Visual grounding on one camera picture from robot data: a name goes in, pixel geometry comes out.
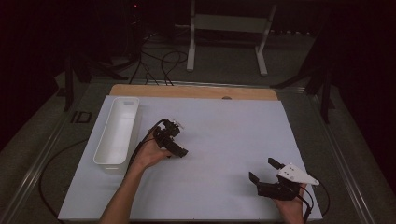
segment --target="floor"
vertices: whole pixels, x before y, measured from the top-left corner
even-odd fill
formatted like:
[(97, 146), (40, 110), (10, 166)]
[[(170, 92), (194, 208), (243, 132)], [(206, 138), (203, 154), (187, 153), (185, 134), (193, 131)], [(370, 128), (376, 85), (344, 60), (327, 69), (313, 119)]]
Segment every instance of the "floor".
[[(261, 77), (253, 42), (219, 43), (198, 38), (195, 68), (187, 72), (183, 60), (188, 38), (181, 35), (169, 41), (153, 35), (142, 48), (142, 63), (134, 80), (117, 81), (98, 71), (92, 71), (89, 84), (75, 79), (76, 99), (68, 113), (63, 112), (64, 98), (52, 96), (1, 152), (0, 177), (6, 180), (0, 184), (1, 223), (57, 223), (40, 192), (56, 216), (94, 124), (71, 123), (73, 113), (90, 111), (93, 117), (97, 116), (101, 101), (113, 84), (165, 85), (170, 84), (170, 79), (174, 85), (268, 88), (298, 73), (314, 41), (308, 35), (270, 35), (264, 49), (269, 75)], [(184, 53), (166, 55), (175, 49)], [(119, 73), (131, 78), (136, 68), (137, 63)], [(57, 79), (62, 87), (63, 74)], [(332, 88), (330, 124), (325, 124), (318, 114), (318, 97), (303, 92), (306, 82), (304, 79), (276, 92), (307, 169), (325, 180), (330, 193), (328, 214), (312, 223), (395, 223), (394, 194), (337, 89)], [(318, 206), (326, 210), (328, 199), (323, 189), (315, 192)]]

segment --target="human hand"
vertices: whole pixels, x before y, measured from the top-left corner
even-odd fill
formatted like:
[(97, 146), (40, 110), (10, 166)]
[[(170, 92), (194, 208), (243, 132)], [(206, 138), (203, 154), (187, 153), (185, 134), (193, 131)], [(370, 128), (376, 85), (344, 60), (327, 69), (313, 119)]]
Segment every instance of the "human hand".
[(145, 143), (142, 145), (140, 150), (137, 152), (131, 169), (140, 168), (147, 169), (150, 166), (157, 164), (160, 160), (165, 157), (171, 156), (172, 153), (166, 149), (160, 149), (157, 142), (154, 139), (153, 132), (146, 138)]
[[(301, 184), (300, 196), (303, 197), (306, 184)], [(288, 224), (304, 224), (303, 201), (295, 197), (291, 201), (280, 201), (273, 199), (283, 220)]]

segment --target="white metal frame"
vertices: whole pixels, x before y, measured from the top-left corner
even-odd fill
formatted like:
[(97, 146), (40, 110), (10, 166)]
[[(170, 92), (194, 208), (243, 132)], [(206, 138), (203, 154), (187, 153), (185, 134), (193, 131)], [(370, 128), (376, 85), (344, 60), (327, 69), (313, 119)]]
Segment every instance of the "white metal frame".
[(221, 30), (221, 31), (237, 31), (249, 33), (261, 33), (262, 42), (256, 46), (255, 52), (257, 62), (260, 68), (260, 75), (267, 76), (267, 68), (265, 66), (262, 50), (270, 32), (273, 17), (276, 12), (276, 5), (272, 5), (268, 18), (250, 18), (250, 17), (234, 17), (234, 16), (218, 16), (195, 13), (195, 0), (191, 0), (191, 27), (190, 27), (190, 48), (187, 60), (187, 71), (194, 70), (195, 61), (195, 30)]

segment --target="metal leg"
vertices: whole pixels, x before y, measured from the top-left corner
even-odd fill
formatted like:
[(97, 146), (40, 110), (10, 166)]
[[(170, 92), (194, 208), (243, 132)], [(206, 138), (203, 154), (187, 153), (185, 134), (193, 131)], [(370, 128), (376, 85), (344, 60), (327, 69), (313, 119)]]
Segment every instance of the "metal leg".
[(270, 15), (268, 16), (268, 22), (265, 25), (265, 30), (262, 33), (262, 42), (259, 46), (256, 46), (256, 56), (257, 56), (257, 63), (259, 64), (260, 75), (266, 77), (268, 75), (267, 67), (265, 66), (264, 56), (262, 56), (262, 50), (264, 49), (265, 42), (267, 41), (268, 35), (270, 33), (272, 20), (274, 18), (276, 11), (276, 5), (273, 5), (271, 8)]
[(301, 72), (300, 71), (297, 76), (291, 77), (291, 78), (289, 78), (289, 79), (287, 79), (287, 80), (285, 80), (285, 81), (283, 81), (281, 83), (278, 83), (278, 84), (275, 84), (275, 85), (270, 85), (270, 88), (272, 88), (272, 89), (283, 89), (283, 88), (288, 87), (289, 85), (291, 85), (291, 84), (293, 84), (293, 83), (295, 83), (297, 81), (302, 80), (303, 78), (314, 76), (315, 73), (320, 72), (321, 69), (322, 68), (319, 66), (319, 67), (311, 68), (311, 69), (309, 69), (309, 70), (307, 70), (305, 72)]
[(73, 91), (73, 68), (71, 63), (71, 53), (67, 55), (64, 60), (64, 87), (65, 87), (65, 98), (64, 112), (68, 111), (70, 106), (73, 104), (74, 91)]
[(90, 57), (88, 57), (87, 55), (85, 55), (84, 53), (78, 53), (78, 57), (80, 59), (82, 59), (83, 61), (87, 62), (90, 64), (90, 66), (101, 70), (103, 73), (105, 73), (107, 76), (116, 79), (116, 80), (128, 80), (128, 77), (123, 77), (120, 76), (119, 74), (111, 71), (110, 69), (104, 67), (103, 65), (101, 65), (99, 62), (94, 61), (93, 59), (91, 59)]
[(326, 123), (329, 122), (329, 103), (330, 103), (330, 87), (332, 85), (332, 73), (326, 71), (323, 83), (322, 102), (320, 106), (320, 115)]
[(190, 48), (187, 59), (187, 71), (194, 70), (195, 61), (195, 0), (191, 0), (191, 26), (190, 26)]

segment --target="metal stand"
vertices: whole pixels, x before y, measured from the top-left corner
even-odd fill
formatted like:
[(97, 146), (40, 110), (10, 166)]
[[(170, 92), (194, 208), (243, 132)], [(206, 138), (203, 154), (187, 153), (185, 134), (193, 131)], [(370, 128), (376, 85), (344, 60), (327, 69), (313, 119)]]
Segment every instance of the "metal stand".
[(218, 31), (236, 31), (248, 33), (262, 34), (262, 42), (256, 46), (255, 52), (257, 62), (260, 68), (260, 75), (267, 76), (267, 68), (265, 66), (262, 50), (270, 32), (273, 17), (276, 12), (276, 5), (272, 5), (268, 18), (250, 18), (250, 17), (233, 17), (233, 16), (217, 16), (195, 13), (195, 0), (191, 1), (191, 28), (190, 28), (190, 48), (187, 60), (187, 71), (194, 70), (195, 61), (195, 30), (218, 30)]
[(98, 62), (92, 60), (90, 57), (83, 53), (77, 53), (73, 50), (69, 50), (64, 60), (64, 73), (65, 73), (65, 106), (64, 111), (68, 111), (74, 100), (73, 90), (73, 72), (76, 73), (80, 82), (88, 83), (91, 81), (91, 75), (88, 70), (89, 64), (91, 67), (101, 70), (107, 76), (116, 80), (127, 80), (128, 77), (122, 77), (117, 73), (114, 73), (110, 69), (104, 67)]
[(322, 87), (320, 115), (326, 123), (329, 123), (328, 111), (330, 103), (330, 89), (332, 85), (332, 72), (330, 67), (315, 67), (309, 69), (306, 72), (300, 73), (295, 77), (291, 77), (284, 82), (271, 85), (270, 88), (283, 89), (305, 77), (311, 77), (304, 90), (306, 94), (315, 95), (320, 90), (320, 87)]

